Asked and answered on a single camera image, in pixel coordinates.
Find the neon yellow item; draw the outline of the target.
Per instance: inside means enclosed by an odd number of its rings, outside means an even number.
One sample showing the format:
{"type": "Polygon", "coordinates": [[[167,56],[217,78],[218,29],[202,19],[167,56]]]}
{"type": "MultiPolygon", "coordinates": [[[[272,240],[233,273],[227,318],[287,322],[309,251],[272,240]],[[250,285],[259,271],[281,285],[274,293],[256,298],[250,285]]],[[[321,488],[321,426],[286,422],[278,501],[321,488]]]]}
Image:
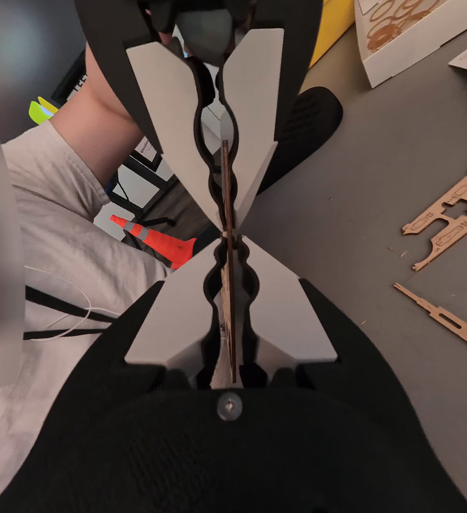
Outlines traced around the neon yellow item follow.
{"type": "Polygon", "coordinates": [[[37,101],[31,101],[28,114],[35,124],[40,125],[44,121],[51,119],[58,111],[59,109],[56,106],[38,96],[37,101]]]}

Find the black framed white sign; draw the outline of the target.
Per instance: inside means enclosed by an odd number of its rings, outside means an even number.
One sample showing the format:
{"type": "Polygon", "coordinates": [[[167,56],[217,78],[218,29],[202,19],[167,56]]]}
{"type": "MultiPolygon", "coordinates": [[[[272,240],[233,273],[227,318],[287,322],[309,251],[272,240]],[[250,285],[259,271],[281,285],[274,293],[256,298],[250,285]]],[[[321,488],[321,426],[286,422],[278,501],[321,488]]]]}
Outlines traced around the black framed white sign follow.
{"type": "Polygon", "coordinates": [[[51,100],[56,106],[63,106],[86,81],[85,54],[86,51],[83,50],[53,92],[51,100]]]}
{"type": "Polygon", "coordinates": [[[132,151],[131,155],[153,172],[157,172],[162,162],[161,154],[156,151],[154,146],[146,137],[142,138],[140,143],[132,151]]]}

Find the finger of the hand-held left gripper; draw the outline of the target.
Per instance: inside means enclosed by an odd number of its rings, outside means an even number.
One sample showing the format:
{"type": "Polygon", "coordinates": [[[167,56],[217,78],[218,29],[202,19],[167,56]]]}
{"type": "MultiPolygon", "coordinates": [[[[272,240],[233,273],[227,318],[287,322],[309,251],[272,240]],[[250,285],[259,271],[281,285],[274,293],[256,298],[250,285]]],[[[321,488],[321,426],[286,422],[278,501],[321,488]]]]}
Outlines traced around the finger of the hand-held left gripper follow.
{"type": "Polygon", "coordinates": [[[204,142],[203,100],[193,68],[159,42],[128,48],[126,54],[164,161],[208,219],[222,230],[219,206],[210,191],[214,161],[204,142]]]}
{"type": "Polygon", "coordinates": [[[227,106],[237,125],[232,172],[237,180],[236,227],[248,214],[275,152],[275,120],[284,29],[252,29],[223,68],[227,106]]]}

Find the yellow plastic bin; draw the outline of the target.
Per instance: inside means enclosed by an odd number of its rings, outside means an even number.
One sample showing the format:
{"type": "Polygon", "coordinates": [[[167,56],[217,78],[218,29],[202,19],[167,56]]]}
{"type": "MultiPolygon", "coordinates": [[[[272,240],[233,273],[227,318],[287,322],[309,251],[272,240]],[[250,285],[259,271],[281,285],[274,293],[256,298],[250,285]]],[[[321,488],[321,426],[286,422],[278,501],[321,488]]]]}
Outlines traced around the yellow plastic bin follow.
{"type": "Polygon", "coordinates": [[[337,42],[354,23],[354,1],[323,1],[320,28],[309,68],[337,42]]]}

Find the person's left forearm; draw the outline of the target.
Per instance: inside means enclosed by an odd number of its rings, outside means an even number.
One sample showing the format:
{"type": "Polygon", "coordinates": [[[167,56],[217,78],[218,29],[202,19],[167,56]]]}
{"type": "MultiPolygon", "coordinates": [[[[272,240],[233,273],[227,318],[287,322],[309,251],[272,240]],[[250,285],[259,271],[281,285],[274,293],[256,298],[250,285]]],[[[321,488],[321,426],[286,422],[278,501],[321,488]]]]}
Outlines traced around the person's left forearm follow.
{"type": "Polygon", "coordinates": [[[50,119],[105,188],[144,135],[105,79],[86,43],[87,79],[50,119]]]}

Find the white t-shirt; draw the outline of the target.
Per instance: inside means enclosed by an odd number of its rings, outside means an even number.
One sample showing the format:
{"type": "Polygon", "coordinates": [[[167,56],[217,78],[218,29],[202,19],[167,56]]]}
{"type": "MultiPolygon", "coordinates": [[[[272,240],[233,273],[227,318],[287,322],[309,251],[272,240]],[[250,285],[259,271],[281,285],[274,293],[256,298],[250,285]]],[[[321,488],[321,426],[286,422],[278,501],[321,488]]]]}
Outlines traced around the white t-shirt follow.
{"type": "MultiPolygon", "coordinates": [[[[173,272],[93,224],[108,196],[50,121],[2,150],[18,208],[28,286],[84,309],[91,305],[122,314],[173,272]]],[[[96,337],[25,341],[18,380],[0,388],[0,495],[96,337]]]]}

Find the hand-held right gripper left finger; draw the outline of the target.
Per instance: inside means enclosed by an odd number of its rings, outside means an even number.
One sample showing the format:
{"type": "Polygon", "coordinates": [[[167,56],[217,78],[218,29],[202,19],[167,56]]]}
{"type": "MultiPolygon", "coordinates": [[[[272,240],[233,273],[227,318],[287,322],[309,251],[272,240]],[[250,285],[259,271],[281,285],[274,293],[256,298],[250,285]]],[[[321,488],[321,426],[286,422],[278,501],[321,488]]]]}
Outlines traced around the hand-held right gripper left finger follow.
{"type": "Polygon", "coordinates": [[[218,308],[222,239],[216,239],[166,278],[128,350],[129,364],[156,364],[188,378],[210,378],[221,346],[218,308]]]}

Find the slim slotted wooden strip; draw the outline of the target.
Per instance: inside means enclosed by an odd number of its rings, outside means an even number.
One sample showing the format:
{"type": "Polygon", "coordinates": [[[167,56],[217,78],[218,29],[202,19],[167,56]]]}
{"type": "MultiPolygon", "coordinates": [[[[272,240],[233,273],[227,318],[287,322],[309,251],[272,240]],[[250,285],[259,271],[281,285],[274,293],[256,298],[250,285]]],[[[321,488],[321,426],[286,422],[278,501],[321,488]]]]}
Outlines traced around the slim slotted wooden strip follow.
{"type": "Polygon", "coordinates": [[[440,306],[431,304],[426,299],[417,296],[399,283],[395,283],[393,286],[426,310],[431,318],[467,342],[467,323],[464,320],[456,317],[440,306]]]}

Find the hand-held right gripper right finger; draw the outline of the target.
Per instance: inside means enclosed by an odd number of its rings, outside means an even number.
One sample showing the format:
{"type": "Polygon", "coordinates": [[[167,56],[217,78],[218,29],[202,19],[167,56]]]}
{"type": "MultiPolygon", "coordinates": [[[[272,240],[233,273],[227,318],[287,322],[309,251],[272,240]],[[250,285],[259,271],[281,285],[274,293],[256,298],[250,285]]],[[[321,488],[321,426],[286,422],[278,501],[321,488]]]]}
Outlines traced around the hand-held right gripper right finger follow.
{"type": "Polygon", "coordinates": [[[295,369],[300,364],[330,363],[337,352],[299,277],[248,237],[246,263],[258,279],[248,311],[257,337],[254,362],[263,371],[295,369]]]}

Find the black metal stand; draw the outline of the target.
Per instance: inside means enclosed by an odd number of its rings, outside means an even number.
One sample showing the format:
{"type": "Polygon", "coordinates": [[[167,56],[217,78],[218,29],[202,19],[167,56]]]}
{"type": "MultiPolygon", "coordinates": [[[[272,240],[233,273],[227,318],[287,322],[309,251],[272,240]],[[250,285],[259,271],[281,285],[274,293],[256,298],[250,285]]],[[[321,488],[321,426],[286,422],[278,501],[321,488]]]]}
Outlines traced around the black metal stand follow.
{"type": "Polygon", "coordinates": [[[109,186],[110,202],[94,220],[95,226],[116,240],[125,240],[121,228],[111,222],[116,215],[129,221],[169,218],[159,227],[175,226],[171,204],[180,193],[180,183],[160,153],[150,158],[134,151],[117,170],[109,186]]]}

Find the large wooden model parts sheet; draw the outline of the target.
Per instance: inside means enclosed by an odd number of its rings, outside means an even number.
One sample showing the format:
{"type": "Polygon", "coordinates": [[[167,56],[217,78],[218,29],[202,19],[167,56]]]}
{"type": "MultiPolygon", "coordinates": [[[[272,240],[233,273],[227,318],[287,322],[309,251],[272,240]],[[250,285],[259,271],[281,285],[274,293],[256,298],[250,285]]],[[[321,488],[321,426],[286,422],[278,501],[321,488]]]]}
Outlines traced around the large wooden model parts sheet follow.
{"type": "Polygon", "coordinates": [[[228,348],[231,381],[237,382],[237,349],[235,326],[235,299],[234,299],[234,265],[233,265],[233,229],[234,210],[232,200],[232,178],[229,164],[229,144],[227,139],[222,140],[221,146],[222,165],[222,194],[224,206],[223,238],[226,240],[226,263],[222,270],[222,300],[225,339],[228,348]]]}

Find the pile of tan rubber bands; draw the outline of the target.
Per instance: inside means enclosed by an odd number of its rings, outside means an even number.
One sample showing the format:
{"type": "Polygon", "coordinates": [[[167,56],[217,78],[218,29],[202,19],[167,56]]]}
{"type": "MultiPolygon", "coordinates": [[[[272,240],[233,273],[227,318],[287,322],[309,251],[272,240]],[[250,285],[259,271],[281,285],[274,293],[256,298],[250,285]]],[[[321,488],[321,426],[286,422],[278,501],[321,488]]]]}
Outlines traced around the pile of tan rubber bands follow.
{"type": "Polygon", "coordinates": [[[432,13],[444,1],[382,1],[365,15],[366,47],[375,53],[432,13]]]}

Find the white cardboard box tray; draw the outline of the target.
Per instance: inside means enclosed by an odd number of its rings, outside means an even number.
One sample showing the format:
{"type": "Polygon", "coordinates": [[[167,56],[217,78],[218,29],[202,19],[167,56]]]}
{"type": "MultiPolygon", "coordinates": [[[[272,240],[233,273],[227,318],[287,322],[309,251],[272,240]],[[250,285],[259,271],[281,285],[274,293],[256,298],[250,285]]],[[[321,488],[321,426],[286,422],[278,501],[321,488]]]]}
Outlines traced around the white cardboard box tray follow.
{"type": "Polygon", "coordinates": [[[467,30],[467,1],[444,1],[375,53],[366,47],[365,15],[382,1],[354,1],[358,48],[372,88],[403,72],[467,30]]]}

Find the black mesh pad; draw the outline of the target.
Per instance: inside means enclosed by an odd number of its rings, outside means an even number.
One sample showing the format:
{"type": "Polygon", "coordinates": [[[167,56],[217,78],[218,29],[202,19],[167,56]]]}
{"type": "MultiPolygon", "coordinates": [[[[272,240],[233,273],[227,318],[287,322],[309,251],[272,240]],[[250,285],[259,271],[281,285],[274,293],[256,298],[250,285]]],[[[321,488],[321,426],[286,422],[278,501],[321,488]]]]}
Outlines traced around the black mesh pad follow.
{"type": "Polygon", "coordinates": [[[302,92],[294,101],[287,124],[257,194],[264,192],[317,151],[343,119],[339,99],[326,87],[302,92]]]}

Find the orange traffic cone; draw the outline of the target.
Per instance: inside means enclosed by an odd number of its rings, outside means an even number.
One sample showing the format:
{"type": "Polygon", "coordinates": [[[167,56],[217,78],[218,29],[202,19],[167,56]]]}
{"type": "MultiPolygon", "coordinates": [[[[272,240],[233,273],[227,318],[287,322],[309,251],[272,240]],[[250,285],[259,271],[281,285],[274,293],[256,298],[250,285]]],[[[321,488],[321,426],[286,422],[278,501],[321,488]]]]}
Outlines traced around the orange traffic cone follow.
{"type": "Polygon", "coordinates": [[[169,260],[171,269],[177,270],[192,259],[196,238],[180,240],[116,215],[110,220],[169,260]]]}

